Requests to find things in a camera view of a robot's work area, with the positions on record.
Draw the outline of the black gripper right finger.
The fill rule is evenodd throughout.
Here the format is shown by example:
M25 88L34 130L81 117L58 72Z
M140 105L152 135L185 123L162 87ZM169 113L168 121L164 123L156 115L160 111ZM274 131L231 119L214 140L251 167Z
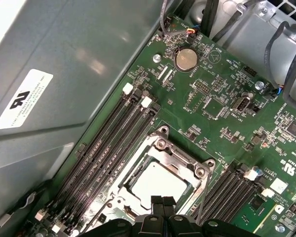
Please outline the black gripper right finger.
M165 224L171 237L237 237L238 228L217 219L210 219L198 225L186 215L174 212L176 201L173 197L164 197Z

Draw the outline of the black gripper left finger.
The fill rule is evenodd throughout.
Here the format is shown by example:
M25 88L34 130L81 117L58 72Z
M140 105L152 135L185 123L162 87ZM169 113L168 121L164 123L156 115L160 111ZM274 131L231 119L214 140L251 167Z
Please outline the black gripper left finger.
M151 197L152 214L137 217L134 224L125 219L114 219L98 226L81 237L161 237L164 230L164 197Z

